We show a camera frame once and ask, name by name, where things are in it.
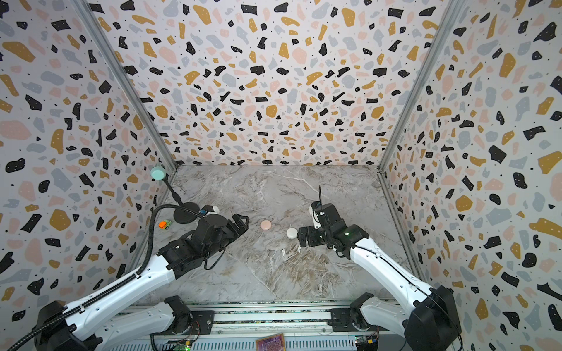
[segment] small pink disc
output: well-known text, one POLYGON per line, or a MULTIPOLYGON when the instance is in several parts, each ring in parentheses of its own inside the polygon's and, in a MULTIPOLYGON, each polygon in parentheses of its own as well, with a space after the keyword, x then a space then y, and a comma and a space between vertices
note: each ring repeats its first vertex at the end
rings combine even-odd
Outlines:
POLYGON ((263 230, 270 230, 271 229, 271 222, 268 221, 268 220, 262 221, 261 224, 260 224, 260 227, 263 230))

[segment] white ball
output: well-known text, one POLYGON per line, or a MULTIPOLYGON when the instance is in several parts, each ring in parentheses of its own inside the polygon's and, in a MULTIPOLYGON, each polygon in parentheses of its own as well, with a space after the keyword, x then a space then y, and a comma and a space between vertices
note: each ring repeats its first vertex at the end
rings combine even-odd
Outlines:
POLYGON ((294 239, 297 237, 297 233, 298 231, 295 228, 289 228, 287 229, 287 237, 289 239, 294 239))

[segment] terrazzo wall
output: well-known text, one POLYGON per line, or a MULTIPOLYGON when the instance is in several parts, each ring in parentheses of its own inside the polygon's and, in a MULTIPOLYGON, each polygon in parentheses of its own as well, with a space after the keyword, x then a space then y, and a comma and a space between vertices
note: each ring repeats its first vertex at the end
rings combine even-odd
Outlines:
MULTIPOLYGON (((127 269, 158 155, 64 1, 0 2, 0 349, 127 269)), ((22 349, 30 349, 28 343, 22 349)))
POLYGON ((384 165, 465 350, 562 350, 561 10, 470 2, 384 165))
POLYGON ((92 0, 180 163, 378 164, 443 0, 92 0))

